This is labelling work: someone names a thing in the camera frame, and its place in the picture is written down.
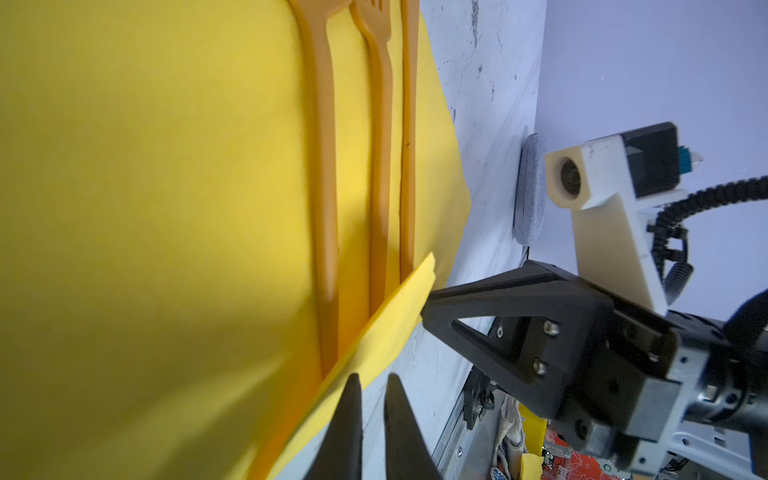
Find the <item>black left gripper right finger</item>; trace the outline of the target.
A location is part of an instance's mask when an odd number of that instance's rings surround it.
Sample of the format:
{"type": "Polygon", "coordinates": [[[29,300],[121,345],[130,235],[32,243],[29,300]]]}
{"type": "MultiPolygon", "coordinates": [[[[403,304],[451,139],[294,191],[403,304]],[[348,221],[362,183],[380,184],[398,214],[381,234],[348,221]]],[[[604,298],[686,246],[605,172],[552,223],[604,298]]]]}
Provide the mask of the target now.
{"type": "Polygon", "coordinates": [[[397,374],[388,376],[385,404],[387,479],[440,479],[397,374]]]}

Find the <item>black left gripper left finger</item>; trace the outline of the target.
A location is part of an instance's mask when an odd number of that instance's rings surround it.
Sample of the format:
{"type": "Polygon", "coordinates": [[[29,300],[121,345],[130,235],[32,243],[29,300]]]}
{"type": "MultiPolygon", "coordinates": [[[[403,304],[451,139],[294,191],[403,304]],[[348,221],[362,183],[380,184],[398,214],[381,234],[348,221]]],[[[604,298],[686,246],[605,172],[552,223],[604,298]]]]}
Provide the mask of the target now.
{"type": "Polygon", "coordinates": [[[351,374],[305,479],[362,478],[362,387],[351,374]]]}

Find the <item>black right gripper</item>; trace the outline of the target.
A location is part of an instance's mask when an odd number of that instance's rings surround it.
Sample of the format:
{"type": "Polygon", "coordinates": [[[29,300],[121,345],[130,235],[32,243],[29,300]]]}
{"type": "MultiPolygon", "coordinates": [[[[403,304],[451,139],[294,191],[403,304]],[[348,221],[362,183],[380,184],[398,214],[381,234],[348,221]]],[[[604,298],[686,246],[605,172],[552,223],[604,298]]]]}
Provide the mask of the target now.
{"type": "Polygon", "coordinates": [[[767,471],[767,296],[723,326],[613,302],[554,265],[431,293],[424,327],[499,384],[529,384],[527,406],[576,450],[650,474],[684,421],[744,432],[767,471]]]}

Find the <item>yellow paper napkin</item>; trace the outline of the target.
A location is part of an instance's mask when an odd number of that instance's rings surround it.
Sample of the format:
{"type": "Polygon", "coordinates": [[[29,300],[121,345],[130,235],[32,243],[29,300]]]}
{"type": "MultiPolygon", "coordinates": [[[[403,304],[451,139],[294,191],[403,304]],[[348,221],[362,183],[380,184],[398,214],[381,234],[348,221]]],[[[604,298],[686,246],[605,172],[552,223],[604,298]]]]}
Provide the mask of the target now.
{"type": "Polygon", "coordinates": [[[444,286],[469,209],[419,5],[415,263],[400,278],[401,1],[387,296],[369,310],[369,51],[327,23],[339,358],[322,372],[292,1],[1,5],[1,475],[273,478],[444,286]]]}

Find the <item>yellow plastic knife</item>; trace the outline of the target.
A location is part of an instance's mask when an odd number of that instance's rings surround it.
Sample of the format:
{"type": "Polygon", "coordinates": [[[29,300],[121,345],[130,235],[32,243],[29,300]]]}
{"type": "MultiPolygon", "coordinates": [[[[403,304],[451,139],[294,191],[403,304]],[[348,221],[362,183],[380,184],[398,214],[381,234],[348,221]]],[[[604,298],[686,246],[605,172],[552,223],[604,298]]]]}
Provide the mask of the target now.
{"type": "Polygon", "coordinates": [[[403,118],[400,188],[400,278],[404,281],[415,263],[416,210],[416,95],[419,36],[419,1],[400,2],[402,23],[403,118]]]}

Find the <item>yellow plastic fork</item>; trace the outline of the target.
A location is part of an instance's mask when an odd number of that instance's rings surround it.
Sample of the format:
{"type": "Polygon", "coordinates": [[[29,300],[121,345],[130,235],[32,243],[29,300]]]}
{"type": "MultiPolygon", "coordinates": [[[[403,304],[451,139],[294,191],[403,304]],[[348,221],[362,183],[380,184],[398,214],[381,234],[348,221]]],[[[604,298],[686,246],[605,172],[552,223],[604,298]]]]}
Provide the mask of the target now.
{"type": "Polygon", "coordinates": [[[393,108],[390,3],[355,1],[352,16],[369,51],[372,108],[371,223],[369,310],[375,313],[387,296],[390,162],[393,108]]]}

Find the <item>yellow plastic spoon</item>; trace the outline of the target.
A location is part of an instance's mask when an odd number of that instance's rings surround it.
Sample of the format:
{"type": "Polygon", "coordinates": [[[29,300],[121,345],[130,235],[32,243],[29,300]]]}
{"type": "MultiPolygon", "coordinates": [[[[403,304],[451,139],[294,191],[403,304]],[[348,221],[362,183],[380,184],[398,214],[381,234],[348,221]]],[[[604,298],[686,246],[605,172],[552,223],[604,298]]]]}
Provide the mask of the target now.
{"type": "Polygon", "coordinates": [[[322,372],[339,358],[339,240],[333,65],[327,23],[347,1],[292,1],[308,82],[309,180],[322,372]]]}

